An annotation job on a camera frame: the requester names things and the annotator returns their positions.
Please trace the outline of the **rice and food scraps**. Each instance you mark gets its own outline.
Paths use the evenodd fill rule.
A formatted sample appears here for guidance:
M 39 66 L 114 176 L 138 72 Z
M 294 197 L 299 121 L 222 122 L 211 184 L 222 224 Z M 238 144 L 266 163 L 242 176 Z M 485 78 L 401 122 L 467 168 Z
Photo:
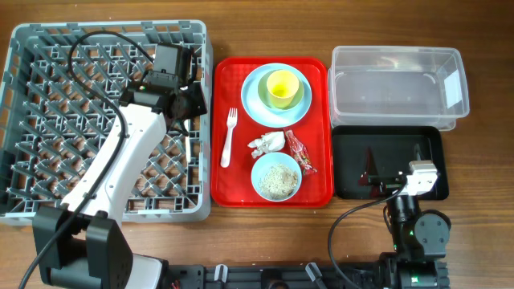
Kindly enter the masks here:
M 290 197 L 299 183 L 299 174 L 284 164 L 273 165 L 259 181 L 261 194 L 272 201 Z

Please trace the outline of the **white plastic fork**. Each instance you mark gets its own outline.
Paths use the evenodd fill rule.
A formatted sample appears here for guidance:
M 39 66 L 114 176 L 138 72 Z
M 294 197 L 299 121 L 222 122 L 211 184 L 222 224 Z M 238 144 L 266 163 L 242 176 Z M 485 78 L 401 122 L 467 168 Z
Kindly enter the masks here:
M 222 168 L 227 168 L 230 165 L 232 136 L 233 136 L 233 130 L 237 124 L 237 121 L 238 121 L 238 109 L 230 108 L 228 116 L 227 116 L 227 120 L 226 120 L 226 126 L 227 126 L 226 140 L 225 140 L 225 144 L 223 146 L 221 161 L 220 161 L 220 165 Z

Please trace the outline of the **light blue small bowl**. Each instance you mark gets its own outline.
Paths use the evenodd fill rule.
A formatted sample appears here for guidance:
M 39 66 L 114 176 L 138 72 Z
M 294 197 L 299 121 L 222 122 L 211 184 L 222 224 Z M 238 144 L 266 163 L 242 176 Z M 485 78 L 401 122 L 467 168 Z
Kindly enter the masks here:
M 284 200 L 273 201 L 273 202 L 282 202 L 282 201 L 286 201 L 286 200 L 292 198 L 299 191 L 301 183 L 302 183 L 302 173 L 300 170 L 300 166 L 291 156 L 287 155 L 286 153 L 268 153 L 268 154 L 260 157 L 254 163 L 254 166 L 251 170 L 251 184 L 253 185 L 254 190 L 260 197 L 264 198 L 267 201 L 272 201 L 271 199 L 265 198 L 261 194 L 260 189 L 259 189 L 259 181 L 263 177 L 263 175 L 269 170 L 270 167 L 272 167 L 273 165 L 277 165 L 277 164 L 284 164 L 299 174 L 299 183 L 298 183 L 294 193 L 290 197 L 288 197 Z

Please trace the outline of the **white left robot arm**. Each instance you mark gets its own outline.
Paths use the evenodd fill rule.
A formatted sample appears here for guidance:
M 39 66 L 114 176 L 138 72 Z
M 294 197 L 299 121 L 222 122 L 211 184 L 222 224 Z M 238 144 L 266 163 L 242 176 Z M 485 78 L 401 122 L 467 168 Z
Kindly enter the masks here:
M 121 232 L 149 155 L 176 123 L 206 113 L 202 85 L 158 76 L 126 87 L 116 119 L 80 182 L 32 222 L 41 280 L 65 288 L 171 288 L 164 259 L 135 254 Z

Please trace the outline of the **red plastic snack wrapper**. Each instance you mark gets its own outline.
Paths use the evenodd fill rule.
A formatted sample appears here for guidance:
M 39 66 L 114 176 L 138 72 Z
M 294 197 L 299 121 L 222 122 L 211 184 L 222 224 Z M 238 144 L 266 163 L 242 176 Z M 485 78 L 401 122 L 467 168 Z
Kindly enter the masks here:
M 308 154 L 308 150 L 302 142 L 300 142 L 294 135 L 291 129 L 284 132 L 285 139 L 290 148 L 292 157 L 300 166 L 300 170 L 303 176 L 311 175 L 317 172 L 317 169 L 312 165 L 311 158 Z

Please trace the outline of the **white paper napkin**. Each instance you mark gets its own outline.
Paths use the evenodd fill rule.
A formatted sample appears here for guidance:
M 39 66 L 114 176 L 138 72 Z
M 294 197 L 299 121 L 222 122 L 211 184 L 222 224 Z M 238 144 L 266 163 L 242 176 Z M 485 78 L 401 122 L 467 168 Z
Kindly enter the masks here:
M 285 146 L 285 136 L 283 132 L 268 132 L 247 146 L 253 149 L 251 156 L 256 159 L 263 154 L 280 151 Z

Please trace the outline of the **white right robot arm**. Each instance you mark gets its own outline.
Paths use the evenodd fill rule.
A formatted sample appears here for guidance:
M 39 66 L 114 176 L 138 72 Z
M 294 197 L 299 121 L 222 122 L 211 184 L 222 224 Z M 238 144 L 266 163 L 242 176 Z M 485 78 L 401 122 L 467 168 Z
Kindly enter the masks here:
M 385 209 L 394 251 L 380 254 L 369 266 L 369 273 L 355 274 L 363 288 L 448 288 L 446 263 L 451 221 L 437 210 L 421 210 L 418 195 L 430 191 L 437 181 L 436 172 L 379 177 L 363 173 L 358 184 L 372 186 L 390 196 Z

